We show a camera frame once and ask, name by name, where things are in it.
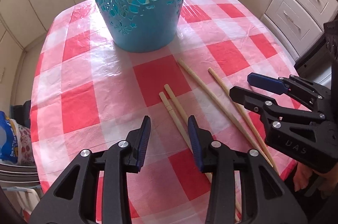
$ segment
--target blue gripper pad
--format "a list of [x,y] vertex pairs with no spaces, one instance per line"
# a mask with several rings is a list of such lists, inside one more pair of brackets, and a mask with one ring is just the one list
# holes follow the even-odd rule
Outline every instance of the blue gripper pad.
[[202,172],[204,169],[203,165],[203,153],[202,146],[199,142],[197,130],[199,127],[197,126],[195,117],[190,116],[188,119],[188,134],[190,138],[191,148],[195,159],[195,164],[198,169]]
[[136,167],[140,171],[144,164],[144,159],[146,157],[146,151],[148,146],[148,141],[150,137],[150,129],[151,129],[151,122],[148,116],[145,116],[143,123],[141,125],[140,130],[142,131],[142,136],[140,140],[140,144],[137,149],[137,162]]
[[264,89],[278,95],[286,94],[289,90],[282,81],[253,72],[248,75],[247,81],[249,85],[253,87]]

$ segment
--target metal screw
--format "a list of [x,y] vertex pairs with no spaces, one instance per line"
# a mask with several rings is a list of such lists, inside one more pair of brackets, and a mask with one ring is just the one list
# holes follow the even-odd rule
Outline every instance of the metal screw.
[[129,145],[129,143],[127,141],[120,141],[119,142],[119,147],[127,147]]
[[219,142],[219,141],[212,141],[211,142],[211,146],[213,146],[213,147],[220,147],[222,144],[221,144],[221,142]]
[[256,156],[258,156],[259,152],[258,152],[258,150],[250,150],[249,154],[253,157],[256,157]]
[[273,127],[274,127],[275,129],[279,129],[279,128],[281,127],[280,122],[274,121],[274,122],[273,122]]
[[81,155],[82,157],[87,157],[89,154],[90,154],[90,150],[82,150],[82,151],[80,152],[80,155]]

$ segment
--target floor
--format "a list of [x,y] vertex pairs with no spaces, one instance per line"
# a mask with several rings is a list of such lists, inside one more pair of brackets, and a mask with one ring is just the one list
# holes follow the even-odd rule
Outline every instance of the floor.
[[19,73],[18,86],[16,88],[15,105],[23,105],[31,99],[35,68],[41,53],[44,40],[32,47],[25,55],[22,68]]

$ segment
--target tablecloth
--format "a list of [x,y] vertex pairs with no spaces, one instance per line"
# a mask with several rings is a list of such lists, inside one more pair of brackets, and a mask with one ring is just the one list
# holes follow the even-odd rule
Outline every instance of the tablecloth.
[[[184,0],[175,39],[143,54],[114,45],[94,0],[75,5],[60,13],[50,27],[33,84],[31,136],[43,190],[79,151],[108,149],[139,128],[148,115],[151,136],[144,166],[140,173],[127,176],[133,223],[204,223],[210,183],[196,168],[159,92],[169,84],[188,115],[195,115],[199,126],[215,139],[239,151],[251,147],[180,69],[176,63],[180,58],[244,125],[208,67],[228,87],[249,88],[246,77],[251,72],[271,77],[296,74],[274,36],[237,0]],[[255,90],[282,106],[300,106],[286,95]],[[264,136],[259,115],[249,114]],[[285,178],[294,161],[269,150]],[[240,200],[238,173],[235,178]],[[102,175],[98,192],[100,196]],[[100,211],[100,198],[97,208]]]

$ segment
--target blue package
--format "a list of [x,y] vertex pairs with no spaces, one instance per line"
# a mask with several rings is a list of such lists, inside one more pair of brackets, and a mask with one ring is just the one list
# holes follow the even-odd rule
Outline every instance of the blue package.
[[18,141],[9,118],[0,111],[0,160],[17,163]]

